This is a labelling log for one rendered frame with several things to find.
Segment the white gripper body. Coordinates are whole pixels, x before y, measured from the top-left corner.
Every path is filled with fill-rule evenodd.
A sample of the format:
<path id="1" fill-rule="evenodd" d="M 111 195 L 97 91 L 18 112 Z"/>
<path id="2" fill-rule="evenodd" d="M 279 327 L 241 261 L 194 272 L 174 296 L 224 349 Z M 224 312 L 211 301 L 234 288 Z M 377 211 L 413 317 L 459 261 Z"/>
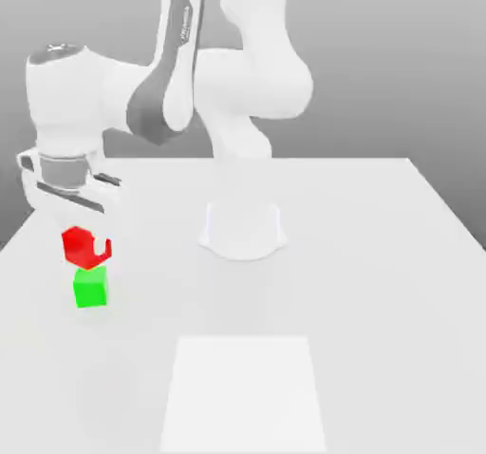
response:
<path id="1" fill-rule="evenodd" d="M 43 218 L 65 230 L 78 226 L 88 231 L 113 231 L 122 208 L 122 184 L 88 179 L 75 191 L 66 191 L 37 179 L 23 179 L 29 205 Z"/>

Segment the small red cube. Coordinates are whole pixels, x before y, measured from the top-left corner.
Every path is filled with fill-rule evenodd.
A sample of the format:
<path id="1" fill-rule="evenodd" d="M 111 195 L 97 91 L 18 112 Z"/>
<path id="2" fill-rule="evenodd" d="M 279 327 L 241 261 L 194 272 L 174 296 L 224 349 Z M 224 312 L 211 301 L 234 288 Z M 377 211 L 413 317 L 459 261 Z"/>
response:
<path id="1" fill-rule="evenodd" d="M 90 231 L 77 226 L 62 233 L 65 259 L 84 270 L 91 270 L 112 256 L 111 240 L 107 239 L 103 252 L 95 252 L 95 237 Z"/>

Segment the small green cube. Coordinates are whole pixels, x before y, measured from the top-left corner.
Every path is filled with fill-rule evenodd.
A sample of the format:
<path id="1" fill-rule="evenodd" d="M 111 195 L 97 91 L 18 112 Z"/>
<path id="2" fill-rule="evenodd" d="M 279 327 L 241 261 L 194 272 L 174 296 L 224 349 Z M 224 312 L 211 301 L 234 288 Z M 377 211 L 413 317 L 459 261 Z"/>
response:
<path id="1" fill-rule="evenodd" d="M 106 267 L 78 269 L 74 276 L 73 290 L 78 308 L 105 306 L 108 295 Z"/>

